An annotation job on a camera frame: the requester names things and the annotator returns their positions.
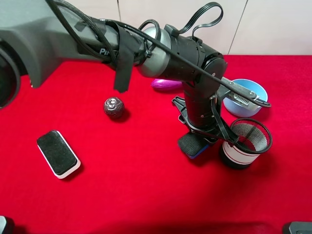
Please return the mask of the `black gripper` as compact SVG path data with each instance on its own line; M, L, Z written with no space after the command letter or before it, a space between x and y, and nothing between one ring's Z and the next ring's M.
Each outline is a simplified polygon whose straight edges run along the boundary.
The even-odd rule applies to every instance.
M221 103L218 101L219 84L201 81L182 84L184 97L175 97L172 103L177 107L184 124L192 133L208 139L221 139L230 144L238 143L235 134L221 117Z

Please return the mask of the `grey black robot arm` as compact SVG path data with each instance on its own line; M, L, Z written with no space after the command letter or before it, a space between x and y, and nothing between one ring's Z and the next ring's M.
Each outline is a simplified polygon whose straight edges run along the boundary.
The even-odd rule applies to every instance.
M67 60L108 65L114 88L128 90L134 66L148 78L181 81L184 98L174 99L180 117L196 137L236 144L238 135L220 115L224 96L232 88L223 75L221 53L200 39L154 20L139 28L111 19L90 17L64 0L3 0L0 3L0 105L16 97L20 77L28 75L40 87Z

